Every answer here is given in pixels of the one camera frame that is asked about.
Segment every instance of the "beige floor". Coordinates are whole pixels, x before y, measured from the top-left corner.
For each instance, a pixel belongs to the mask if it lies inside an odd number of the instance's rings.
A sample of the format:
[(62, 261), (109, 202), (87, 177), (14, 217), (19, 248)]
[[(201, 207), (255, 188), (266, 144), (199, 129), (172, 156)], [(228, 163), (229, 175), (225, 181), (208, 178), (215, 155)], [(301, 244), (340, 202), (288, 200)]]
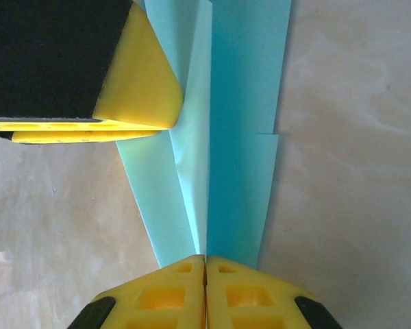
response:
[[(295, 1), (261, 268), (345, 328), (411, 328), (411, 0)], [(157, 268), (119, 155), (0, 140), (0, 328)]]

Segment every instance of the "blue paper sheet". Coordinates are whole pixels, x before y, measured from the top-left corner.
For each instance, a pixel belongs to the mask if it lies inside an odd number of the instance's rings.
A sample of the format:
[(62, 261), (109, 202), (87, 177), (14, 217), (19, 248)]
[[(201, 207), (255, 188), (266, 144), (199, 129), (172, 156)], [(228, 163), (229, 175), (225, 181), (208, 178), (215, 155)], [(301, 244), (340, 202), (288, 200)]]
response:
[(155, 34), (185, 90), (170, 132), (117, 143), (159, 266), (206, 251), (212, 6), (146, 0)]
[(207, 253), (257, 267), (290, 0), (214, 0)]

